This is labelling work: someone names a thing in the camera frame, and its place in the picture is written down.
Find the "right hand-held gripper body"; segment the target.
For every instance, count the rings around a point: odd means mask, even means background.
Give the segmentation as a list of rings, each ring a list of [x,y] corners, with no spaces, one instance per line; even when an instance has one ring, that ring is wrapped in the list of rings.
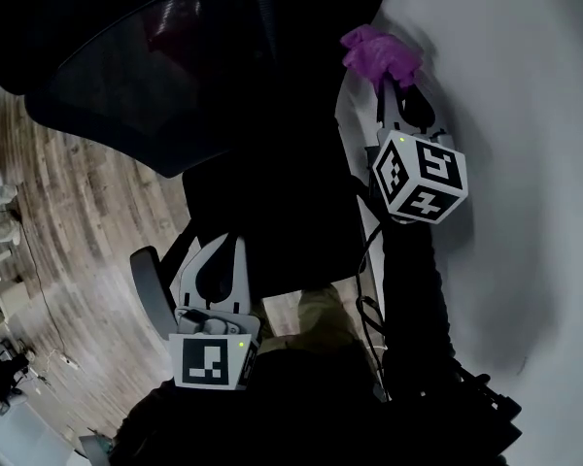
[[[467,198],[463,153],[392,130],[371,164],[391,216],[438,224]]]

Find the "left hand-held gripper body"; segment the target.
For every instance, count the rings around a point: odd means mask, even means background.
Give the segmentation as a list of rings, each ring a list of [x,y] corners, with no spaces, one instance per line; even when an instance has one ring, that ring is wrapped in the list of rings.
[[[181,309],[169,336],[173,377],[179,387],[244,390],[255,366],[261,321],[256,316]]]

